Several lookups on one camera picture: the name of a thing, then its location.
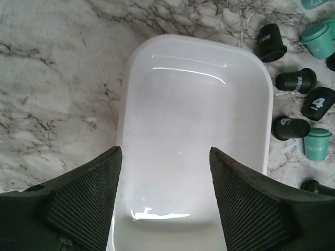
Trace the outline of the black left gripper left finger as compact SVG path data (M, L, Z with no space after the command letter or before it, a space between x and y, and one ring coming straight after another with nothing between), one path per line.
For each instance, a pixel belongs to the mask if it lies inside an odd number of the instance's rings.
M59 177L1 194L1 250L105 250L122 164L114 146Z

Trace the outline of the white rectangular storage basket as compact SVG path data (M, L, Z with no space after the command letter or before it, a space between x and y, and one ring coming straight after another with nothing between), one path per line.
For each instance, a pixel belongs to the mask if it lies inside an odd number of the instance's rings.
M122 150L108 250L226 250L209 152L267 171L273 85L231 45L160 35L122 76Z

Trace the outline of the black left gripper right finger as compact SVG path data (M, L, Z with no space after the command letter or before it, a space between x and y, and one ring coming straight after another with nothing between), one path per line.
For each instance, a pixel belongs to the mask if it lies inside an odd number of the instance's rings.
M334 197L290 187L209 152L227 250L334 250Z

